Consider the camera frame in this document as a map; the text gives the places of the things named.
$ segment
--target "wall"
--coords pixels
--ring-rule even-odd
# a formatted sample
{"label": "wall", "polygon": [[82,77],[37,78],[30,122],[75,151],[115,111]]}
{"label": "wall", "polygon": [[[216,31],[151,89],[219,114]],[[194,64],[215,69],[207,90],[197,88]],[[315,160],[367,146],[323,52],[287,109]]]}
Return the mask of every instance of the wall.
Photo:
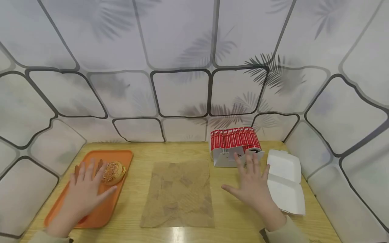
{"label": "wall", "polygon": [[0,242],[87,142],[241,125],[301,159],[343,242],[389,242],[387,0],[0,6]]}

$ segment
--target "sesame bun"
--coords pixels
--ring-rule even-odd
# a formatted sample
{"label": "sesame bun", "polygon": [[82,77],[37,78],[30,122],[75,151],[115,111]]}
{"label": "sesame bun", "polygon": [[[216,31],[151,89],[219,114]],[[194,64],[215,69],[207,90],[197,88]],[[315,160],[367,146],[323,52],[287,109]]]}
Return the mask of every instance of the sesame bun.
{"label": "sesame bun", "polygon": [[119,161],[111,162],[104,171],[102,182],[106,185],[115,185],[123,179],[125,173],[126,167]]}

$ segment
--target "hand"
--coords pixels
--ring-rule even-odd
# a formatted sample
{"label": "hand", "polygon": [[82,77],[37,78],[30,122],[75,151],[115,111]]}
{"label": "hand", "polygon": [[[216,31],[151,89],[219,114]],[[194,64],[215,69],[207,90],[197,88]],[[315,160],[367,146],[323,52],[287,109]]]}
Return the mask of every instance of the hand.
{"label": "hand", "polygon": [[70,175],[68,194],[63,202],[58,215],[46,229],[48,235],[66,238],[73,227],[84,216],[102,203],[107,197],[115,192],[116,186],[98,195],[98,188],[103,178],[107,164],[104,164],[92,179],[94,163],[90,163],[85,170],[85,163],[81,163],[78,177]]}
{"label": "hand", "polygon": [[262,217],[268,231],[278,230],[286,224],[286,218],[270,195],[267,185],[270,165],[268,164],[263,174],[261,174],[257,155],[251,156],[248,151],[245,152],[246,170],[243,168],[238,155],[234,153],[240,176],[239,189],[230,185],[222,185],[221,188],[256,210]]}
{"label": "hand", "polygon": [[98,195],[98,188],[103,178],[107,164],[104,164],[92,179],[94,163],[90,163],[85,171],[85,163],[82,162],[78,178],[75,174],[70,175],[69,193],[67,194],[61,211],[74,215],[79,220],[88,215],[92,210],[102,203],[115,190],[116,186]]}
{"label": "hand", "polygon": [[270,165],[266,166],[261,175],[257,154],[251,156],[246,150],[246,170],[236,153],[234,153],[234,158],[240,177],[239,189],[230,185],[222,185],[222,188],[256,211],[265,210],[274,203],[267,185]]}

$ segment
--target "brown paper wrapper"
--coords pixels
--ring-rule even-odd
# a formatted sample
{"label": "brown paper wrapper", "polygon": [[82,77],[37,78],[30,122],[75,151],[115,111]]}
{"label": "brown paper wrapper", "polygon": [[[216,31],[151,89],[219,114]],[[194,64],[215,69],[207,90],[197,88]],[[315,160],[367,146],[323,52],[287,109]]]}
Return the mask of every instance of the brown paper wrapper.
{"label": "brown paper wrapper", "polygon": [[208,163],[155,163],[140,226],[214,227]]}

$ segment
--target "wooden table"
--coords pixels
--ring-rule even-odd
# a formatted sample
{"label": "wooden table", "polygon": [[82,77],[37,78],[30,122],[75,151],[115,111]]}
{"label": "wooden table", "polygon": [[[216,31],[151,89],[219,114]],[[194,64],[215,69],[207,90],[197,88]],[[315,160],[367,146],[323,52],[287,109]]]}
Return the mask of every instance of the wooden table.
{"label": "wooden table", "polygon": [[[266,164],[269,149],[287,150],[279,141],[261,142]],[[83,157],[92,150],[130,149],[134,153],[128,176],[110,222],[101,229],[74,229],[70,237],[75,242],[88,243],[254,243],[265,242],[259,230],[261,219],[240,201],[222,190],[222,184],[237,186],[238,174],[234,168],[215,168],[209,156],[208,144],[190,143],[90,143],[78,153],[68,171],[54,189],[21,242],[27,242],[43,229],[43,221],[57,197],[67,184],[69,175]],[[173,227],[140,228],[139,222],[148,193],[154,162],[181,162],[206,160],[210,163],[210,186],[214,208],[215,228]],[[296,225],[309,236],[311,242],[333,243],[340,240],[304,179],[306,215],[291,216]]]}

